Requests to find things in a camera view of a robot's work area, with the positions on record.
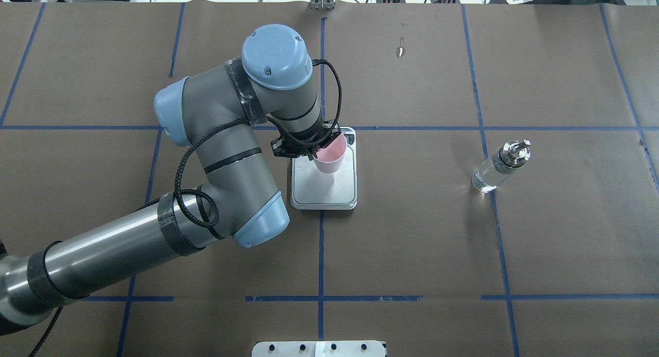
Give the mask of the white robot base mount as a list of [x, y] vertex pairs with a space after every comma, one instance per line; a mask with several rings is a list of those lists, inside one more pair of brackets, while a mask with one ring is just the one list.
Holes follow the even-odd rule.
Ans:
[[387, 356], [385, 342], [348, 341], [264, 341], [252, 348], [252, 356]]

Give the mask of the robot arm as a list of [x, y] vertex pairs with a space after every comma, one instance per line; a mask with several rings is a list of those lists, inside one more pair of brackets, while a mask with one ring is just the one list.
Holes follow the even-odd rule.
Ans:
[[187, 148], [174, 189], [26, 258], [3, 254], [2, 335], [214, 242], [250, 248], [282, 233], [289, 214], [253, 127], [275, 125], [271, 150], [283, 158], [313, 158], [338, 139], [338, 120], [325, 120], [318, 102], [312, 75], [320, 64], [298, 31], [268, 24], [245, 38], [239, 57], [160, 90], [158, 122]]

